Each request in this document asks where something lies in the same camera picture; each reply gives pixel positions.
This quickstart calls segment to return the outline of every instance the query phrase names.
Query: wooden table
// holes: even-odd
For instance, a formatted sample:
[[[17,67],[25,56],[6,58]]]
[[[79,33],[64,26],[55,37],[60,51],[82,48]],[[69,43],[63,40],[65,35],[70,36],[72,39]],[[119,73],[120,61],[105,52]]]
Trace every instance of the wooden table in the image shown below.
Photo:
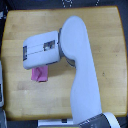
[[[8,119],[71,118],[75,69],[62,59],[49,66],[48,82],[31,81],[32,71],[23,68],[22,45],[29,36],[59,30],[72,15],[81,17],[88,30],[103,112],[126,115],[127,58],[119,12],[117,7],[93,7],[8,13],[1,56]]]

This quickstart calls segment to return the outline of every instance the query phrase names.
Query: floor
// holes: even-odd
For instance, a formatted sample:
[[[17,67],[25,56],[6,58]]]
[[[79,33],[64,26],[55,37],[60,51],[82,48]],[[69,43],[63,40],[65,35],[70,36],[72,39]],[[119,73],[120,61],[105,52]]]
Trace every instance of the floor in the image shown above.
[[[51,4],[50,3],[48,4],[47,8],[63,8],[64,6],[66,6],[66,7],[70,7],[70,6],[71,7],[85,7],[85,6],[117,5],[118,8],[119,8],[121,20],[122,20],[122,23],[123,23],[126,46],[127,46],[127,49],[128,49],[128,0],[98,0],[98,1],[97,0],[88,0],[88,1],[72,0],[72,4],[66,4],[66,2],[63,4],[62,1],[61,2],[59,1],[59,3],[55,4],[54,7],[53,7],[53,3],[51,2]],[[4,30],[4,23],[5,23],[5,20],[6,20],[7,12],[8,11],[7,11],[5,3],[3,3],[2,0],[0,0],[0,46],[1,46],[1,42],[2,42],[2,33],[3,33],[3,30]],[[119,117],[119,118],[117,118],[117,120],[119,121],[119,124],[120,124],[121,128],[127,128],[128,127],[128,116]],[[8,121],[7,124],[8,124],[8,128],[14,128],[14,127],[15,128],[23,128],[23,127],[24,128],[36,128],[37,127],[37,121]]]

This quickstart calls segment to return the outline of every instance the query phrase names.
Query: pink object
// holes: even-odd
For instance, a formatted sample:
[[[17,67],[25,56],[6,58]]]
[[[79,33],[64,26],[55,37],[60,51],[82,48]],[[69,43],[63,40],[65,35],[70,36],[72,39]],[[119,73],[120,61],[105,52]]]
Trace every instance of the pink object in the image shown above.
[[[33,68],[31,80],[48,81],[48,66]]]

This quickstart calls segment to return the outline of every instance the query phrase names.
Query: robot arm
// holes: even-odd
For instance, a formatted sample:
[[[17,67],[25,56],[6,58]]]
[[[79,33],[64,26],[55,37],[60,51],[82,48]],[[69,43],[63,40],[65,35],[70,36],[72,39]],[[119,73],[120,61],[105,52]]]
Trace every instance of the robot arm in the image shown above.
[[[107,120],[108,115],[112,114],[107,114],[107,116],[102,114],[93,57],[87,29],[82,19],[72,16],[66,20],[59,34],[53,31],[35,35],[25,40],[23,44],[25,69],[58,62],[63,55],[70,65],[76,67],[70,95],[74,124],[90,125],[106,119],[109,126],[115,128],[110,124],[111,121]],[[116,118],[112,117],[115,119],[112,122],[117,124],[116,128],[120,128]]]

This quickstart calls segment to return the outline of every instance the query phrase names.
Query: pink cloth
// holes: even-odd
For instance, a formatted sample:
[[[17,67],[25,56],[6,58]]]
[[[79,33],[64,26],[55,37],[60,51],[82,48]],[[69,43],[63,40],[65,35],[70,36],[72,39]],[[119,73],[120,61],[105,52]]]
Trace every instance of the pink cloth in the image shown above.
[[[48,66],[33,68],[31,80],[48,81]]]

